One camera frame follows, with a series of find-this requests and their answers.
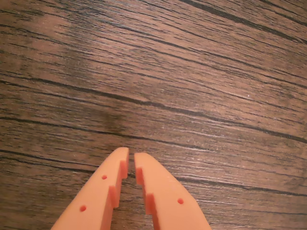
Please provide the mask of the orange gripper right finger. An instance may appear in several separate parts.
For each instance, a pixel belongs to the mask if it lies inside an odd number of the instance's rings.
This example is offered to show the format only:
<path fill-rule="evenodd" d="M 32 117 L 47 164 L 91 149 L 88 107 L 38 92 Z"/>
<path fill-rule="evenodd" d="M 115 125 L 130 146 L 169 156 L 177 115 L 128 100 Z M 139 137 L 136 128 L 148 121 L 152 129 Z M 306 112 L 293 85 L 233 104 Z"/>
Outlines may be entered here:
<path fill-rule="evenodd" d="M 155 230 L 210 230 L 187 189 L 154 157 L 135 153 L 136 182 L 142 186 L 145 213 Z"/>

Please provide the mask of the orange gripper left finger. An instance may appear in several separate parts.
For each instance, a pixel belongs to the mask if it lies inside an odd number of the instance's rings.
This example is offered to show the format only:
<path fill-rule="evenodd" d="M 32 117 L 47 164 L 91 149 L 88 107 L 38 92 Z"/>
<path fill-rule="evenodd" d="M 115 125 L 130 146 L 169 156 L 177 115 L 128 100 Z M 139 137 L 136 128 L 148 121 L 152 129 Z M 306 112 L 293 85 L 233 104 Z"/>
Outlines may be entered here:
<path fill-rule="evenodd" d="M 104 160 L 52 226 L 53 230 L 109 230 L 119 206 L 121 182 L 128 177 L 129 149 Z"/>

